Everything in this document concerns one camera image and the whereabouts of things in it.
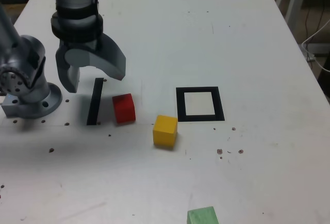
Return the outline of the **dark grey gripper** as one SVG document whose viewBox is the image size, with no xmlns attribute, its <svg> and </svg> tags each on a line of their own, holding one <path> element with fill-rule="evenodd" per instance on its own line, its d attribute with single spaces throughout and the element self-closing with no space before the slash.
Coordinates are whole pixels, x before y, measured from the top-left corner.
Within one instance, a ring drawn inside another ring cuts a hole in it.
<svg viewBox="0 0 330 224">
<path fill-rule="evenodd" d="M 79 68 L 92 66 L 119 81 L 125 77 L 126 72 L 126 57 L 106 34 L 85 43 L 60 40 L 56 64 L 60 82 L 69 93 L 77 92 Z"/>
</svg>

